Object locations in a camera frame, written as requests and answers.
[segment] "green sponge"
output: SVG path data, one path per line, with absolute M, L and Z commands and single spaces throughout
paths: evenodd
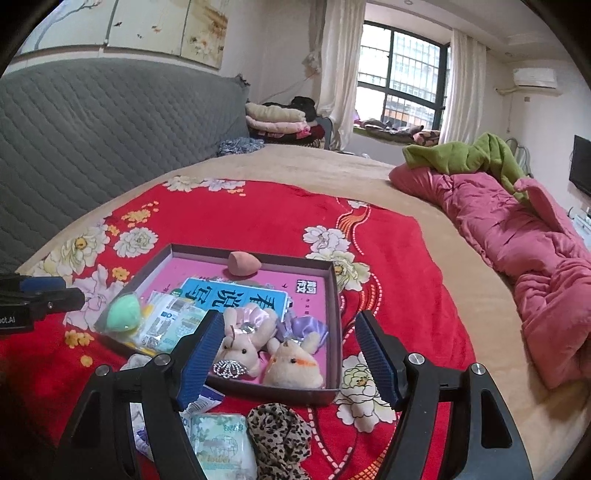
M 142 318 L 139 300 L 134 294 L 116 299 L 107 313 L 106 331 L 127 332 L 139 326 Z

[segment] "white curtain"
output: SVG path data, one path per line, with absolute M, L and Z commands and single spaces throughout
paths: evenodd
M 366 0 L 327 0 L 322 35 L 322 79 L 318 114 L 335 126 L 332 148 L 344 148 L 353 134 L 357 68 Z
M 486 47 L 453 30 L 447 106 L 439 143 L 471 144 L 480 129 L 486 82 Z

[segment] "green blanket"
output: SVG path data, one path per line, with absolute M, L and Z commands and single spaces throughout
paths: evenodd
M 522 193 L 515 193 L 513 184 L 525 174 L 507 144 L 496 135 L 483 134 L 473 145 L 463 142 L 435 147 L 409 145 L 403 153 L 410 168 L 431 167 L 447 175 L 487 171 L 515 198 L 524 198 Z

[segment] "leopard print scarf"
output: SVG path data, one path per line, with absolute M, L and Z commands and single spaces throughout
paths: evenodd
M 310 480 L 300 462 L 310 456 L 310 426 L 280 403 L 253 408 L 248 433 L 255 449 L 258 480 Z

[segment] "air conditioner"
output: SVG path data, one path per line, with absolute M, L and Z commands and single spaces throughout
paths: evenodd
M 551 96 L 560 96 L 556 71 L 539 67 L 525 67 L 513 70 L 515 86 L 509 89 L 496 88 L 500 95 L 509 95 L 514 92 L 542 93 Z
M 513 70 L 513 81 L 519 88 L 558 89 L 554 69 L 526 67 Z

